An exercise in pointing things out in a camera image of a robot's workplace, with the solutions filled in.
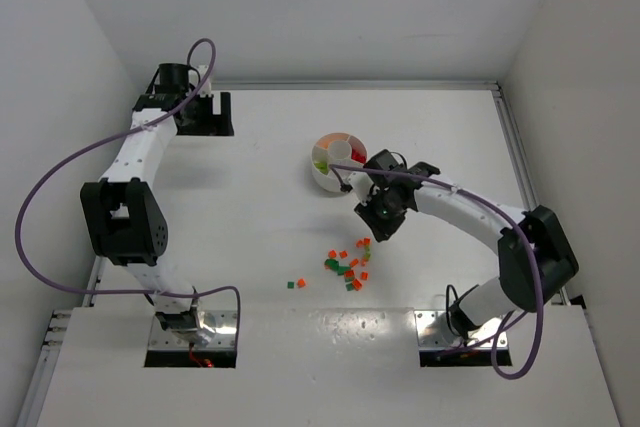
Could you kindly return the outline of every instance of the gray wall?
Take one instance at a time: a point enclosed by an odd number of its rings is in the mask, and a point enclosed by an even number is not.
[[[135,91],[83,0],[0,0],[0,425],[14,425],[53,308],[74,296],[39,284],[13,244],[28,189],[56,161],[128,124]],[[92,264],[79,189],[113,148],[66,168],[27,215],[27,252],[42,272],[83,286]]]
[[[506,81],[624,425],[640,425],[640,0],[547,0]]]
[[[542,2],[86,1],[140,87],[203,35],[219,47],[220,79],[495,80]]]

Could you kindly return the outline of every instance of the pile of blocks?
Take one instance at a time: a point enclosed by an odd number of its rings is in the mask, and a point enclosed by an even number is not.
[[[358,240],[356,242],[356,248],[364,248],[364,255],[360,259],[355,258],[351,260],[348,266],[340,265],[340,261],[337,259],[338,256],[340,256],[340,259],[346,259],[349,256],[346,250],[340,253],[332,250],[329,252],[329,258],[324,261],[325,269],[331,270],[339,276],[344,276],[345,285],[349,292],[352,290],[359,291],[363,286],[361,281],[369,279],[369,273],[366,270],[362,270],[360,272],[360,279],[356,279],[354,268],[357,266],[366,267],[367,262],[369,262],[371,258],[371,239],[365,237],[364,239]]]

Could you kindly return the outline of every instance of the table surface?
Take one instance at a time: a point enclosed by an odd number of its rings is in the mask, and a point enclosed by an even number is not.
[[[154,185],[170,255],[199,290],[236,285],[236,369],[142,368],[152,311],[140,296],[76,309],[41,426],[616,425],[579,309],[547,308],[540,358],[517,382],[490,368],[421,369],[411,308],[442,308],[497,275],[497,259],[439,219],[410,213],[372,246],[360,292],[323,268],[369,236],[355,195],[322,191],[309,155],[321,136],[359,137],[420,160],[501,203],[521,205],[488,91],[238,91],[233,138],[176,138]],[[304,289],[287,281],[305,278]],[[100,288],[136,287],[106,265]],[[234,308],[230,293],[204,301]],[[516,365],[530,324],[509,340]]]

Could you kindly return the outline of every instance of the purple cable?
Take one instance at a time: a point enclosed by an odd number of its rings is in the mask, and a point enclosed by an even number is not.
[[[335,165],[335,164],[330,164],[329,168],[331,169],[331,171],[335,174],[335,176],[338,178],[338,180],[340,181],[340,183],[343,183],[342,178],[340,177],[340,174],[338,173],[338,170],[346,170],[349,172],[364,172],[365,174],[373,174],[373,175],[380,175],[381,173],[383,173],[385,175],[385,177],[404,177],[404,178],[408,178],[408,179],[413,179],[413,180],[418,180],[420,182],[428,182],[434,185],[437,185],[439,187],[443,187],[445,189],[456,189],[455,186],[448,184],[447,182],[443,182],[441,180],[437,180],[437,179],[433,179],[431,177],[425,177],[423,175],[418,175],[418,174],[410,174],[408,172],[388,172],[388,171],[382,171],[382,170],[378,170],[378,169],[366,169],[366,168],[360,168],[360,167],[347,167],[347,166],[342,166],[342,165]],[[491,202],[489,202],[486,199],[483,199],[482,197],[474,194],[473,192],[469,192],[465,189],[456,189],[456,193],[462,195],[463,197],[466,197],[468,199],[471,199],[472,201],[476,202],[477,204],[482,205],[483,207],[495,212],[497,215],[499,215],[500,217],[502,217],[508,224],[509,226],[513,229],[513,231],[516,233],[516,235],[518,236],[518,238],[520,239],[520,241],[522,242],[522,245],[524,246],[525,252],[527,254],[527,259],[529,261],[529,265],[531,267],[531,273],[532,273],[532,277],[533,277],[533,290],[535,292],[535,298],[536,298],[536,328],[535,328],[535,332],[533,335],[533,342],[531,343],[531,351],[529,352],[529,355],[527,357],[527,360],[525,361],[524,365],[522,366],[522,368],[520,370],[518,370],[517,372],[513,372],[513,373],[509,373],[509,372],[504,372],[503,370],[500,369],[500,367],[498,366],[497,363],[497,340],[498,340],[498,336],[504,332],[505,329],[505,324],[506,322],[509,320],[509,318],[511,317],[511,315],[508,315],[507,317],[505,317],[505,319],[503,319],[503,321],[501,322],[500,326],[498,327],[498,331],[497,333],[493,336],[490,337],[489,339],[485,339],[482,343],[486,343],[489,342],[490,340],[493,340],[493,345],[491,348],[491,365],[493,366],[493,369],[496,371],[496,373],[508,380],[515,380],[515,379],[520,379],[522,377],[524,377],[530,370],[531,367],[533,367],[533,363],[536,360],[536,357],[538,355],[538,351],[540,350],[540,344],[542,342],[542,328],[544,325],[544,300],[543,300],[543,296],[542,296],[542,280],[540,278],[540,272],[538,270],[538,262],[536,261],[536,256],[533,253],[533,249],[531,248],[531,245],[529,244],[529,239],[527,239],[526,234],[523,232],[523,230],[520,228],[520,226],[515,222],[515,220],[513,220],[511,217],[509,217],[509,215],[507,215],[506,212],[504,212],[502,209],[500,209],[499,207],[496,207],[495,205],[493,205]],[[522,315],[520,315],[516,320],[514,320],[509,327],[513,326],[514,324],[516,324],[517,322],[519,322],[522,317],[524,317],[524,313]]]
[[[147,124],[144,126],[144,128],[148,128],[148,127],[157,125],[160,122],[162,122],[162,121],[168,119],[169,117],[172,117],[173,115],[177,114],[178,112],[182,111],[187,106],[187,104],[194,99],[194,97],[198,94],[198,92],[200,91],[202,86],[205,84],[205,82],[207,81],[207,79],[209,78],[211,73],[213,72],[213,66],[214,66],[215,61],[216,61],[216,46],[215,46],[215,44],[213,43],[213,41],[211,39],[207,39],[207,38],[199,39],[191,46],[191,49],[189,49],[189,53],[187,54],[187,65],[191,65],[191,56],[193,55],[193,52],[195,51],[195,49],[200,44],[203,44],[203,43],[209,44],[209,46],[211,47],[211,60],[209,62],[209,68],[207,69],[205,74],[202,76],[202,78],[201,78],[200,82],[198,83],[198,85],[196,85],[196,87],[191,92],[189,92],[189,94],[185,97],[185,99],[182,102],[180,102],[177,106],[175,106],[173,109],[168,111],[166,114],[158,117],[157,119],[154,119],[154,120],[152,120],[150,122],[147,122]],[[78,157],[86,154],[87,152],[91,152],[92,150],[95,150],[98,147],[102,147],[103,145],[106,145],[106,144],[108,144],[110,142],[114,142],[116,140],[123,139],[125,137],[128,137],[129,135],[137,134],[138,132],[142,132],[142,130],[144,130],[144,128],[142,126],[139,126],[139,127],[133,128],[131,130],[127,130],[125,132],[121,132],[119,134],[111,135],[111,136],[106,137],[106,138],[104,138],[102,140],[99,140],[99,141],[97,141],[97,142],[95,142],[95,143],[93,143],[91,145],[88,145],[88,146],[78,150],[77,152],[74,152],[73,154],[69,155],[68,157],[66,157],[65,159],[61,160],[56,165],[54,165],[46,174],[44,174],[42,176],[42,178],[36,183],[36,185],[33,186],[31,191],[29,192],[29,194],[27,194],[27,197],[24,199],[24,202],[22,203],[22,206],[20,207],[20,210],[18,211],[18,217],[16,218],[16,224],[15,224],[15,229],[14,229],[14,238],[15,238],[16,250],[18,251],[18,256],[20,257],[20,260],[22,261],[24,266],[27,268],[29,273],[31,273],[31,275],[33,275],[36,279],[38,279],[43,284],[46,284],[49,287],[52,287],[54,289],[61,290],[62,292],[68,292],[70,294],[81,294],[81,295],[116,295],[116,294],[147,294],[147,295],[151,295],[151,294],[155,294],[156,293],[153,290],[145,290],[145,289],[113,289],[113,290],[78,289],[78,288],[75,288],[75,287],[69,287],[67,285],[59,284],[57,282],[54,282],[51,279],[48,279],[47,277],[42,275],[40,272],[38,272],[38,270],[29,261],[29,259],[27,257],[27,254],[24,251],[24,246],[22,245],[22,224],[24,222],[24,216],[27,213],[27,208],[31,204],[31,201],[33,201],[33,198],[38,193],[38,191],[42,188],[42,186],[56,172],[58,172],[60,169],[62,169],[62,167],[67,165],[69,162],[72,162],[73,160],[75,160]],[[241,307],[240,307],[240,292],[238,291],[238,289],[236,287],[234,287],[233,285],[227,285],[227,286],[224,286],[224,287],[218,287],[216,289],[206,290],[204,292],[198,292],[198,293],[195,293],[195,294],[175,294],[175,293],[172,293],[172,292],[162,292],[162,295],[165,296],[165,297],[173,297],[173,298],[178,298],[178,299],[198,299],[200,297],[205,297],[205,296],[208,296],[208,295],[211,295],[211,294],[216,294],[218,292],[222,292],[222,291],[225,291],[225,290],[232,290],[236,294],[236,301],[237,301],[237,304],[238,304],[238,322],[237,322],[237,327],[236,327],[236,338],[235,338],[236,344],[235,345],[236,345],[236,349],[237,349],[237,346],[238,346],[238,334],[240,333],[240,309],[241,309]]]

